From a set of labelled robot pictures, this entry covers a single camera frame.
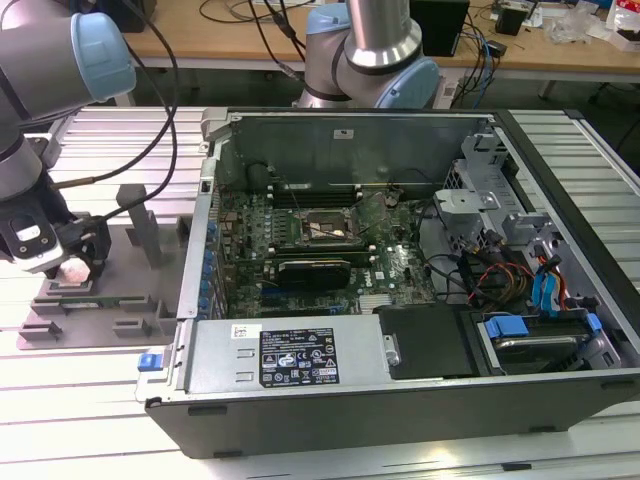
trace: robotic arm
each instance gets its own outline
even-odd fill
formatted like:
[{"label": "robotic arm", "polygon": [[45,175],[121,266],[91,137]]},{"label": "robotic arm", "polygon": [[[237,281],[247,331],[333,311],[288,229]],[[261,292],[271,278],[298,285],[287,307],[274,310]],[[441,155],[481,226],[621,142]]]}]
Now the robotic arm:
[{"label": "robotic arm", "polygon": [[[13,18],[32,17],[23,8]],[[106,15],[49,17],[0,31],[0,253],[23,270],[53,274],[75,255],[99,272],[110,239],[105,225],[69,212],[20,128],[129,92],[135,82],[126,44]]]},{"label": "robotic arm", "polygon": [[307,23],[302,108],[423,108],[440,80],[409,0],[347,0]]},{"label": "robotic arm", "polygon": [[[58,16],[61,3],[0,0],[0,256],[49,276],[77,256],[99,274],[111,245],[106,225],[69,212],[20,128],[129,92],[136,77],[109,17]],[[409,0],[315,8],[298,105],[423,107],[439,75],[421,41]]]}]

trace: power supply label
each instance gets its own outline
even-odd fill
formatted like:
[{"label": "power supply label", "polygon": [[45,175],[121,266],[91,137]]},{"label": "power supply label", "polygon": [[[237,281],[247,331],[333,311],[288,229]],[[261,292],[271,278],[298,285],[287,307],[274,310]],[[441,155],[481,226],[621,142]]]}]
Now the power supply label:
[{"label": "power supply label", "polygon": [[263,387],[330,383],[340,383],[333,328],[260,332]]}]

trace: table leg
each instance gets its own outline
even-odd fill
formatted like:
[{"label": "table leg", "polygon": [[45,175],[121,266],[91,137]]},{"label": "table leg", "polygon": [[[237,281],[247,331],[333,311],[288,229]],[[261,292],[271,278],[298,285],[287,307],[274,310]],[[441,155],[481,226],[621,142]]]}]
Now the table leg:
[{"label": "table leg", "polygon": [[460,80],[464,77],[464,69],[440,69],[440,84],[433,100],[433,108],[448,110],[456,95]]},{"label": "table leg", "polygon": [[133,99],[133,92],[124,93],[114,97],[118,107],[135,107],[136,101]]},{"label": "table leg", "polygon": [[540,90],[538,90],[538,97],[540,97],[542,100],[546,100],[547,98],[549,98],[551,90],[553,90],[555,84],[555,80],[547,80],[546,82],[544,82]]}]

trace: blue plastic clip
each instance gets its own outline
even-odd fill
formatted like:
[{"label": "blue plastic clip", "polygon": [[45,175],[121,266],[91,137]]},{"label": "blue plastic clip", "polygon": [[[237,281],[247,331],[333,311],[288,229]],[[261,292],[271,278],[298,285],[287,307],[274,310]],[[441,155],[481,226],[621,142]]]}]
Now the blue plastic clip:
[{"label": "blue plastic clip", "polygon": [[526,337],[529,329],[520,315],[495,316],[484,322],[489,338]]},{"label": "blue plastic clip", "polygon": [[138,359],[139,372],[159,372],[162,367],[161,353],[143,353]]},{"label": "blue plastic clip", "polygon": [[594,334],[602,330],[602,323],[595,313],[587,313],[587,323]]}]

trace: motherboard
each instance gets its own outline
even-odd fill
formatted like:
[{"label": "motherboard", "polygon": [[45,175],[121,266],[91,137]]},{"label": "motherboard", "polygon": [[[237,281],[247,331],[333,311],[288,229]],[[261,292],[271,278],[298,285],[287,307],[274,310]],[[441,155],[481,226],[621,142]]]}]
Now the motherboard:
[{"label": "motherboard", "polygon": [[221,191],[212,209],[217,234],[207,245],[220,273],[201,316],[369,314],[434,301],[415,241],[423,203],[398,196],[377,190],[323,201]]}]

